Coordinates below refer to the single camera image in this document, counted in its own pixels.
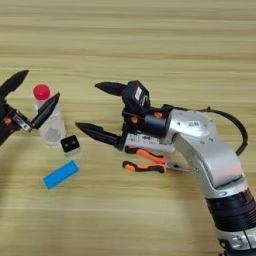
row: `small black box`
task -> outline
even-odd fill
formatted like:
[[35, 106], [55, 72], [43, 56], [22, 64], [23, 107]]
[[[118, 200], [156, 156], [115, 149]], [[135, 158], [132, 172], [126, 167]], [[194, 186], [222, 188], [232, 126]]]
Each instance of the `small black box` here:
[[66, 154], [73, 154], [77, 152], [77, 149], [80, 148], [79, 141], [75, 135], [64, 138], [60, 141], [63, 151]]

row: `white label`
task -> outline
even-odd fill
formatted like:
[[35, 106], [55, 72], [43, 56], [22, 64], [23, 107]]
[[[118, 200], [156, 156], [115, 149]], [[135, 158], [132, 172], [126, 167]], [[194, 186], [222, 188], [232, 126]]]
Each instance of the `white label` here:
[[201, 124], [199, 121], [189, 121], [187, 122], [188, 127], [201, 127]]
[[161, 144], [160, 140], [145, 134], [128, 134], [125, 145], [145, 149], [158, 150], [162, 152], [174, 152], [173, 145]]
[[138, 87], [138, 89], [137, 89], [137, 91], [136, 91], [136, 93], [135, 93], [135, 99], [136, 99], [137, 101], [140, 100], [140, 95], [141, 95], [141, 93], [142, 93], [142, 90], [141, 90], [140, 87]]

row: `blue eraser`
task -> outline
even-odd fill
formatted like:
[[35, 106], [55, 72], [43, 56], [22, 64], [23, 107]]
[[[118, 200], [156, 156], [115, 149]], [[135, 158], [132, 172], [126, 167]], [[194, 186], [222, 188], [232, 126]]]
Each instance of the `blue eraser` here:
[[43, 181], [46, 187], [51, 189], [66, 180], [68, 177], [72, 176], [74, 173], [78, 172], [78, 170], [79, 168], [75, 161], [71, 161], [44, 177]]

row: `black cable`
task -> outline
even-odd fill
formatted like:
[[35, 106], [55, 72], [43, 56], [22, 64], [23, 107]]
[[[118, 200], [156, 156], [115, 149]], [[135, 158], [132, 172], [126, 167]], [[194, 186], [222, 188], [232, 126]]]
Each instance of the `black cable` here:
[[[185, 110], [185, 111], [189, 111], [191, 109], [187, 109], [187, 108], [180, 108], [180, 107], [174, 107], [175, 109], [179, 109], [179, 110]], [[236, 154], [239, 156], [242, 154], [242, 152], [244, 151], [244, 149], [246, 148], [246, 146], [248, 145], [248, 133], [244, 127], [244, 125], [234, 116], [232, 116], [229, 113], [220, 111], [220, 110], [215, 110], [215, 109], [211, 109], [211, 107], [208, 107], [206, 109], [201, 109], [201, 110], [197, 110], [199, 112], [210, 112], [210, 113], [215, 113], [218, 115], [221, 115], [225, 118], [227, 118], [229, 121], [231, 121], [240, 131], [242, 138], [243, 138], [243, 142], [240, 145], [240, 147], [237, 149]]]

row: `wood grain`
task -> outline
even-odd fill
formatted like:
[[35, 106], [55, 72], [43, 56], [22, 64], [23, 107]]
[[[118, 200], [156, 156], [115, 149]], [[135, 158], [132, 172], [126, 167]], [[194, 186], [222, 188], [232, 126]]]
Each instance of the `wood grain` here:
[[[256, 194], [256, 2], [214, 0], [1, 0], [0, 78], [30, 69], [9, 103], [31, 116], [32, 89], [61, 92], [78, 175], [52, 191], [42, 178], [68, 161], [38, 134], [19, 132], [0, 151], [2, 256], [200, 256], [220, 252], [191, 174], [131, 175], [128, 157], [92, 141], [75, 121], [119, 133], [122, 103], [97, 82], [139, 79], [154, 105], [208, 105], [248, 128], [241, 156]], [[236, 129], [215, 117], [234, 148]], [[171, 159], [179, 160], [175, 153]]]

